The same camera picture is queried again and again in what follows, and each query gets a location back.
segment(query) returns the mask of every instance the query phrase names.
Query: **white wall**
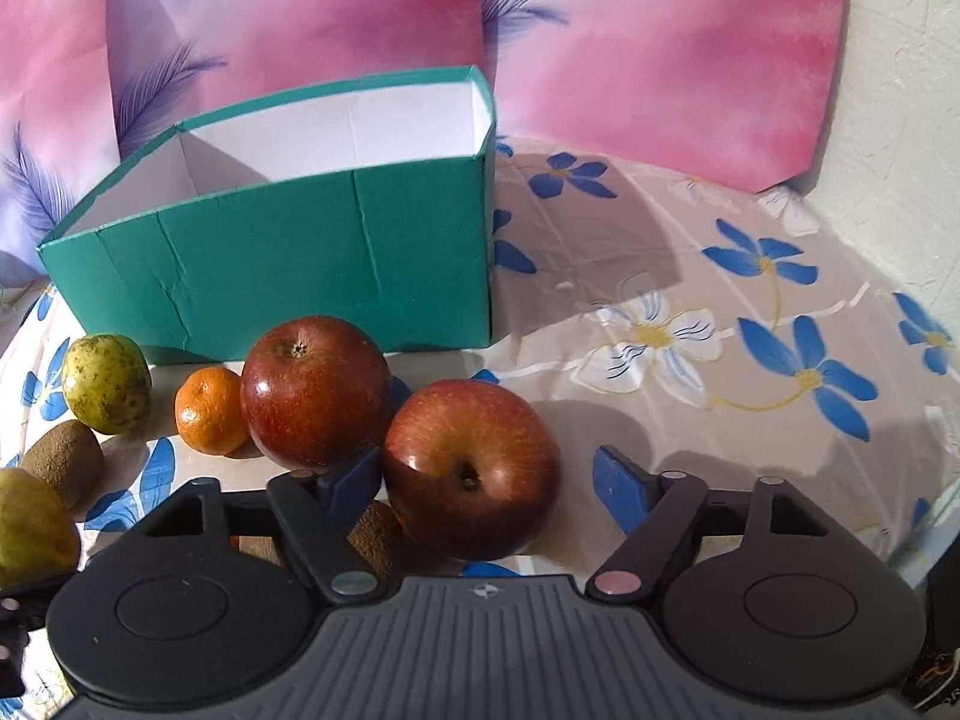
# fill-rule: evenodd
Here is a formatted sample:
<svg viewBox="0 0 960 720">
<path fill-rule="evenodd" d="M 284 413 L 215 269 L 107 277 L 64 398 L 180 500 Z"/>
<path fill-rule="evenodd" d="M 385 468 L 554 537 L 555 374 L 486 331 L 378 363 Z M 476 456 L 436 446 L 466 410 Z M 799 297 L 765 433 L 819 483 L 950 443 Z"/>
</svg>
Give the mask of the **white wall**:
<svg viewBox="0 0 960 720">
<path fill-rule="evenodd" d="M 851 0 L 816 209 L 960 333 L 960 0 Z"/>
</svg>

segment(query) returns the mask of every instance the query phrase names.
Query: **orange fruit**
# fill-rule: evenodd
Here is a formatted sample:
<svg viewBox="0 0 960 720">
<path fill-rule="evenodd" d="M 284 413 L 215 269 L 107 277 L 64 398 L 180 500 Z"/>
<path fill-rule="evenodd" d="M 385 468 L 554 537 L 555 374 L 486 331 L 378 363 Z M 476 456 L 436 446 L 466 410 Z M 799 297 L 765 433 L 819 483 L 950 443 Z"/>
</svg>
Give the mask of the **orange fruit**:
<svg viewBox="0 0 960 720">
<path fill-rule="evenodd" d="M 240 413 L 240 377 L 224 367 L 190 374 L 176 391 L 176 432 L 205 455 L 229 455 L 250 437 Z"/>
</svg>

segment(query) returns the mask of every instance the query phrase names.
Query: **purple feather print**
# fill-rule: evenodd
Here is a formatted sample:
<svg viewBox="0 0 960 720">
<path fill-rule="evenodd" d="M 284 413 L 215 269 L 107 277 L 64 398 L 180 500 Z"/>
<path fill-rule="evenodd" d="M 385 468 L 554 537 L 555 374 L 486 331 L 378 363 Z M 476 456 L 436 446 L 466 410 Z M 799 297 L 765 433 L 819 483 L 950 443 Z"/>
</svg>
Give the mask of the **purple feather print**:
<svg viewBox="0 0 960 720">
<path fill-rule="evenodd" d="M 13 187 L 13 199 L 27 227 L 44 238 L 73 208 L 73 194 L 52 167 L 43 165 L 23 141 L 23 128 L 13 130 L 13 156 L 0 156 L 0 165 Z"/>
<path fill-rule="evenodd" d="M 562 11 L 536 0 L 483 0 L 480 7 L 484 46 L 503 44 L 531 28 L 537 22 L 568 25 Z"/>
<path fill-rule="evenodd" d="M 227 66 L 223 57 L 195 59 L 192 53 L 192 43 L 181 43 L 124 86 L 113 105 L 121 159 L 126 159 L 170 124 L 176 105 L 200 73 Z"/>
</svg>

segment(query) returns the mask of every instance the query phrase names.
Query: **red apple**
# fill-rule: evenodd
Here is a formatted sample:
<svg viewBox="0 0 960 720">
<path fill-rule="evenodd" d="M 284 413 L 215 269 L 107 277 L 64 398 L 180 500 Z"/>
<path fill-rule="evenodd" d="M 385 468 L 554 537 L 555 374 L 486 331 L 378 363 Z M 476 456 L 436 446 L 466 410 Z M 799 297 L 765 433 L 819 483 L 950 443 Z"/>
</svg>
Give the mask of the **red apple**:
<svg viewBox="0 0 960 720">
<path fill-rule="evenodd" d="M 522 398 L 451 379 L 416 392 L 397 413 L 383 473 L 410 536 L 448 557 L 496 560 L 544 523 L 560 486 L 560 450 Z"/>
<path fill-rule="evenodd" d="M 253 441 L 285 469 L 320 473 L 383 442 L 390 370 L 376 344 L 336 317 L 304 317 L 268 331 L 240 376 Z"/>
</svg>

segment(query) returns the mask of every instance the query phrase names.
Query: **open box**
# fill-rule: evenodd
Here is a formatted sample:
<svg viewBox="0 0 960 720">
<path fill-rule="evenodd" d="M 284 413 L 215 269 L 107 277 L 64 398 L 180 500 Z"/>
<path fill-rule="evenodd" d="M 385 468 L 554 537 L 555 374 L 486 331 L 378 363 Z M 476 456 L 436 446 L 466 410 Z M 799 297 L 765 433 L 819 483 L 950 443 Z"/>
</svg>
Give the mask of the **open box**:
<svg viewBox="0 0 960 720">
<path fill-rule="evenodd" d="M 384 351 L 490 342 L 493 100 L 476 68 L 381 74 L 176 124 L 40 245 L 88 333 L 238 360 L 334 314 Z"/>
</svg>

